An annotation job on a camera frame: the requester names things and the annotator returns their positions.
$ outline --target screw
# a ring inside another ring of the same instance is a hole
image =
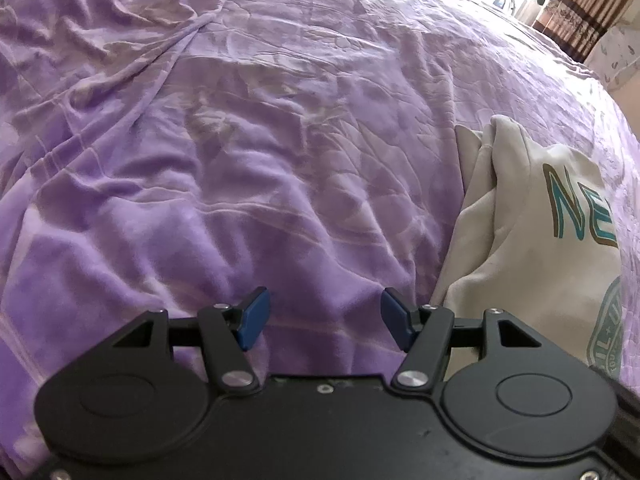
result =
[[[51,480],[71,480],[71,475],[64,469],[56,469],[49,475],[49,478],[51,478]]]
[[[254,376],[243,370],[233,370],[222,376],[222,382],[230,388],[244,388],[254,382]]]
[[[405,372],[401,372],[396,376],[396,381],[398,381],[402,386],[407,386],[408,388],[419,388],[420,386],[424,386],[429,382],[429,378],[427,374],[419,372],[418,370],[407,370]]]
[[[332,394],[334,392],[334,387],[330,384],[319,384],[316,390],[319,394]]]

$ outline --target bedspread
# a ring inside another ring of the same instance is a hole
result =
[[[640,387],[638,142],[604,88],[479,0],[0,0],[0,456],[39,385],[140,312],[271,291],[264,375],[382,372],[431,295],[494,114],[600,167]]]

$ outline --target quilted bedspread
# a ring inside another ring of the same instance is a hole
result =
[[[39,385],[146,309],[271,291],[253,366],[381,372],[494,114],[601,168],[640,389],[639,145],[604,88],[479,0],[0,0],[0,457],[47,455]]]

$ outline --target garment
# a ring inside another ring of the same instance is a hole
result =
[[[482,132],[457,126],[456,140],[465,199],[431,304],[507,310],[616,378],[620,252],[598,167],[504,116]]]

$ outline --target striped curtain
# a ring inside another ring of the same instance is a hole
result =
[[[632,0],[548,0],[533,28],[554,40],[571,58],[584,62]]]

